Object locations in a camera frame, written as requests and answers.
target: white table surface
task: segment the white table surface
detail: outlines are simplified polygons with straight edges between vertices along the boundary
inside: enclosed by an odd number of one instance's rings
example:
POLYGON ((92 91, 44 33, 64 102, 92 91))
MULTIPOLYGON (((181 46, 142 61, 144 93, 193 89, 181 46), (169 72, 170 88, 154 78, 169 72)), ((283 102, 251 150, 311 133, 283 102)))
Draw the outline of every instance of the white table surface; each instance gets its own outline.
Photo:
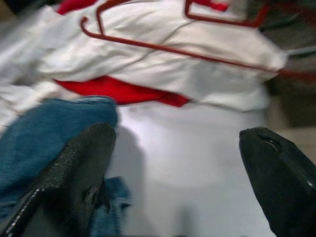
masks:
POLYGON ((239 131, 265 126, 263 112, 188 104, 120 107, 108 177, 132 192, 124 234, 275 237, 252 191, 239 131))

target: white garment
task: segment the white garment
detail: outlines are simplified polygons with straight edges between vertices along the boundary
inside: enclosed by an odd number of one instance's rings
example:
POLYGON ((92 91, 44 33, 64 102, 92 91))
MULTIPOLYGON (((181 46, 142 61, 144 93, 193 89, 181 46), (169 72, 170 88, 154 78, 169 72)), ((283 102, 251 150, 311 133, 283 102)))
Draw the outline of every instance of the white garment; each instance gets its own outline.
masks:
MULTIPOLYGON (((273 75, 209 63, 187 56, 90 38, 79 22, 97 33, 96 7, 61 16, 50 7, 26 31, 23 49, 12 68, 63 81, 86 81, 103 75, 177 92, 193 101, 242 111, 262 109, 268 97, 260 85, 273 75)), ((102 14, 106 33, 191 50, 269 68, 282 68, 286 56, 256 29, 191 21, 182 0, 131 1, 102 14)))
MULTIPOLYGON (((37 78, 29 64, 12 63, 31 42, 32 36, 26 32, 29 32, 30 27, 39 28, 43 23, 37 21, 39 16, 35 12, 23 18, 23 21, 16 23, 15 28, 0 40, 0 137, 13 121, 27 110, 39 105, 43 99, 79 97, 52 79, 37 78)), ((29 59, 30 63, 34 63, 34 59, 37 59, 35 52, 29 59)))

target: blue cloth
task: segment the blue cloth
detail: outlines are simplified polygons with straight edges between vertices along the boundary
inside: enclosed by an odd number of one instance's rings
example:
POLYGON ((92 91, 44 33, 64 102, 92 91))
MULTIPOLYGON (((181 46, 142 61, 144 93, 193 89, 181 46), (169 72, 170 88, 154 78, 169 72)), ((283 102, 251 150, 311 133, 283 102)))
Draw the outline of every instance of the blue cloth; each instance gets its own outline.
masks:
POLYGON ((124 210, 131 205, 130 192, 120 177, 106 179, 105 185, 111 209, 101 205, 94 210, 89 237, 122 235, 124 210))
MULTIPOLYGON (((46 99, 17 119, 0 139, 0 221, 72 137, 99 122, 114 128, 117 121, 114 101, 103 96, 82 97, 75 101, 46 99)), ((111 190, 118 189, 116 194, 125 190, 121 194, 127 197, 126 188, 118 185, 122 182, 110 180, 107 183, 111 190)), ((95 216, 105 220, 101 214, 95 216)))

